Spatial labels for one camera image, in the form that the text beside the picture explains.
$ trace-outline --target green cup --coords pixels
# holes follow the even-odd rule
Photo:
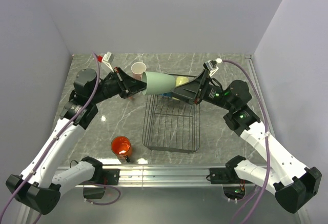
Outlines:
[[[175,88],[175,78],[169,74],[157,72],[144,72],[141,81],[147,83],[143,95],[155,95],[170,92]]]

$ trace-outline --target orange glass cup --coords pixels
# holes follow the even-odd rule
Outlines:
[[[114,138],[111,143],[111,149],[120,161],[131,161],[132,146],[130,140],[125,136]]]

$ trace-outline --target cup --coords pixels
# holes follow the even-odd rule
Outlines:
[[[142,63],[142,62],[134,63],[131,66],[133,78],[135,78],[137,80],[141,80],[142,73],[144,73],[146,71],[146,69],[147,69],[147,66],[144,63]]]
[[[185,77],[185,76],[178,76],[178,77],[176,78],[176,81],[175,81],[175,86],[178,87],[178,86],[181,86],[181,85],[183,85],[183,84],[185,84],[185,83],[188,83],[188,82],[189,82],[188,77]]]
[[[169,74],[144,72],[141,81],[147,83],[143,95],[155,95],[170,92],[175,88],[175,78]]]
[[[121,163],[131,161],[132,146],[130,140],[125,136],[114,138],[111,143],[111,149]]]

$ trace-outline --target yellow cup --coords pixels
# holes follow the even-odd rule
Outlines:
[[[189,82],[189,79],[188,77],[185,77],[185,76],[178,76],[175,80],[175,86],[178,87],[178,86],[181,86],[185,83],[188,83]]]

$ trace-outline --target gray marble floor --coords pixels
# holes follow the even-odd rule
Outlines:
[[[203,69],[204,62],[217,57],[232,59],[248,71],[247,61],[240,54],[116,54],[112,66],[121,67],[131,74],[133,63],[144,62],[148,71],[198,75]],[[74,55],[55,122],[73,90],[76,74],[84,68],[96,68],[93,57],[91,55]],[[101,77],[103,78],[105,75],[106,73],[103,71]],[[235,79],[246,81],[243,73],[230,64],[222,64],[214,77],[222,83],[224,88]],[[254,98],[249,102],[249,106],[261,117],[253,90],[251,94]],[[85,156],[95,157],[105,164],[118,164],[119,161],[111,152],[110,144],[113,138],[120,135],[128,137],[131,141],[134,164],[225,164],[236,155],[245,156],[255,164],[264,163],[264,160],[251,146],[226,126],[223,120],[226,110],[205,102],[200,104],[200,149],[197,152],[185,154],[150,151],[142,144],[146,98],[138,93],[134,100],[121,99],[116,96],[99,104],[99,113],[89,125],[84,137],[68,152],[62,166],[67,166],[71,160],[80,160]]]

